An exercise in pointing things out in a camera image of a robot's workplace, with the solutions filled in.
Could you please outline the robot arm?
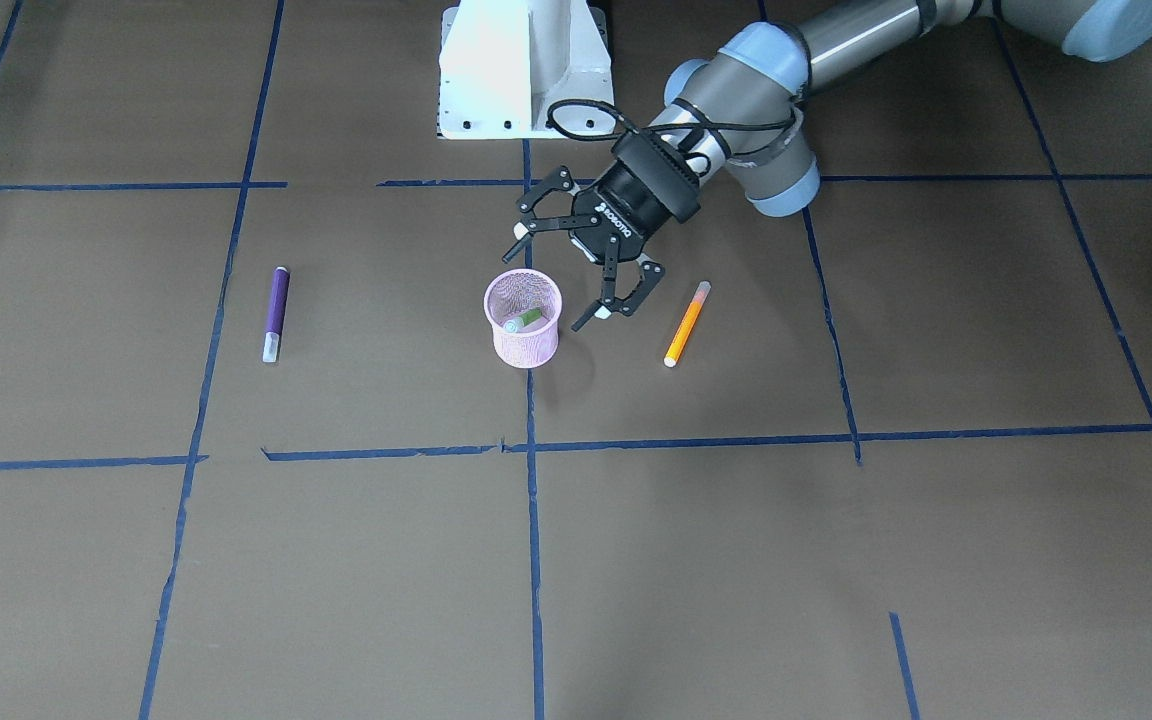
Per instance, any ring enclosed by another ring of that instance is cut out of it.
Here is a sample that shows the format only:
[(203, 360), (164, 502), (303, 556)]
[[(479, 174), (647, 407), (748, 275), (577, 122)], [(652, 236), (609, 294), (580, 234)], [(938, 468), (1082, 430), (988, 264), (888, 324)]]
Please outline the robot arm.
[(1152, 38), (1152, 1), (844, 1), (797, 24), (759, 20), (712, 59), (670, 74), (664, 109), (645, 126), (594, 99), (550, 103), (547, 124), (573, 138), (576, 109), (612, 119), (613, 162), (579, 187), (558, 167), (517, 202), (509, 263), (536, 234), (564, 232), (602, 270), (599, 296), (581, 314), (635, 314), (664, 276), (646, 243), (664, 223), (685, 223), (705, 184), (727, 170), (767, 217), (805, 209), (820, 187), (803, 135), (804, 104), (884, 54), (969, 18), (993, 18), (1066, 55), (1112, 61)]

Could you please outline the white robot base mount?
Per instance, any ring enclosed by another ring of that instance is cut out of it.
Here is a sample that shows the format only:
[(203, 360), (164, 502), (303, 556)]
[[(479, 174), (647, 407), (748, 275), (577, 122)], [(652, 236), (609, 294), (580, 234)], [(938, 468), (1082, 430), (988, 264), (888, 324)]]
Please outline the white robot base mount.
[(445, 141), (611, 132), (585, 101), (614, 103), (604, 1), (458, 1), (442, 13), (435, 132)]

